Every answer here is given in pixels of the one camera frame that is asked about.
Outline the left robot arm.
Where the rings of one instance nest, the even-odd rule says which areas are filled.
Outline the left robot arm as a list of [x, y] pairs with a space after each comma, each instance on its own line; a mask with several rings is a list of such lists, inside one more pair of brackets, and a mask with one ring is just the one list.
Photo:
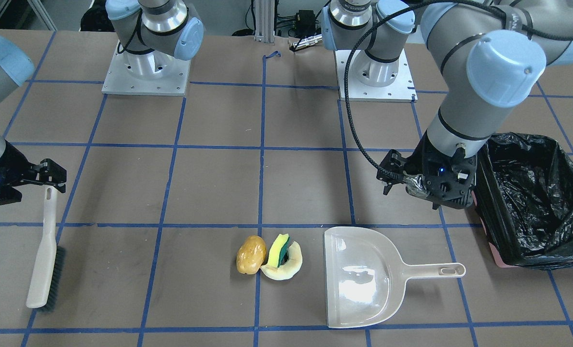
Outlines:
[[448, 94], [413, 154], [389, 151], [375, 167], [384, 195], [403, 184], [434, 209], [472, 204], [479, 149], [545, 68], [573, 63], [573, 0], [331, 0], [320, 15], [324, 46], [350, 50], [346, 100], [356, 83], [391, 85], [421, 29]]

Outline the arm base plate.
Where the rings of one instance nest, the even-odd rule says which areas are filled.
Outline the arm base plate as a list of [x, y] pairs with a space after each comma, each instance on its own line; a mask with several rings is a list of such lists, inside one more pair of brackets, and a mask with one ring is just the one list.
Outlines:
[[351, 101], [410, 103], [418, 99], [404, 50], [390, 63], [374, 61], [365, 51], [356, 51], [348, 73], [348, 90]]
[[181, 61], [154, 51], [135, 55], [115, 49], [104, 94], [135, 96], [185, 96], [191, 61]]

